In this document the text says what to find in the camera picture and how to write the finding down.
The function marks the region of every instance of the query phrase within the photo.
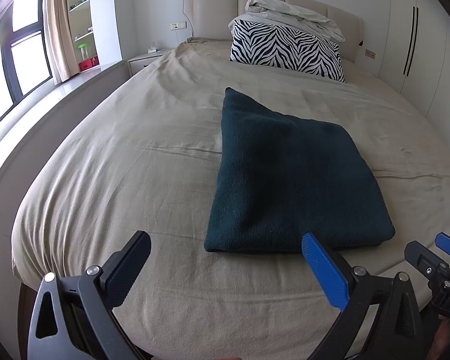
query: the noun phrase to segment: silver bolt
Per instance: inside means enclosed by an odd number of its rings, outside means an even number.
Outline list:
[[[358,265],[353,268],[353,273],[356,274],[357,276],[365,276],[367,270],[363,266]]]
[[[400,281],[408,281],[408,279],[410,279],[405,272],[399,272],[398,278],[400,279]]]
[[[93,265],[87,269],[87,275],[93,276],[100,272],[100,267]]]
[[[43,278],[47,283],[51,282],[53,279],[55,279],[55,274],[53,272],[48,272],[45,277]]]

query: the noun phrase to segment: nightstand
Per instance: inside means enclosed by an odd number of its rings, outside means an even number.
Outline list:
[[[128,60],[128,70],[130,72],[130,77],[137,74],[143,68],[146,68],[152,62],[154,62],[158,58],[160,58],[163,54],[166,54],[171,50],[172,49],[159,50],[157,52],[150,52],[147,54],[137,55],[137,56],[133,57],[132,59],[129,59]]]

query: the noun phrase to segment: bed sheet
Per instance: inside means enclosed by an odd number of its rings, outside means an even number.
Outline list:
[[[306,358],[338,311],[303,258],[203,248],[230,86],[271,110],[347,130],[378,181],[396,235],[343,255],[374,275],[408,272],[423,307],[429,290],[403,250],[411,240],[431,246],[438,232],[450,234],[450,150],[403,97],[346,60],[340,83],[230,62],[230,45],[180,44],[70,133],[19,208],[14,274],[37,289],[45,273],[81,274],[145,230],[150,258],[114,310],[136,345],[164,360]]]

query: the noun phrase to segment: window frame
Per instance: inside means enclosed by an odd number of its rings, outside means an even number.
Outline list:
[[[44,34],[44,13],[43,13],[43,0],[38,0],[38,20],[35,23],[29,24],[17,31],[13,31],[13,2],[10,7],[7,8],[4,15],[0,19],[0,50],[2,54],[2,66],[5,74],[5,80],[7,82],[8,91],[12,98],[13,105],[11,109],[32,93],[39,86],[43,85],[49,79],[52,78],[52,71],[50,69],[50,62],[48,61],[47,48],[45,45]],[[45,60],[48,68],[48,77],[27,93],[23,93],[18,81],[17,71],[15,69],[15,63],[13,62],[12,44],[15,44],[24,38],[36,33],[41,32],[43,52],[45,54]]]

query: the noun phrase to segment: wardrobe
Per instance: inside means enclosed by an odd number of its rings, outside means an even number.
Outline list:
[[[379,78],[419,110],[450,147],[450,17],[438,0],[391,0]]]

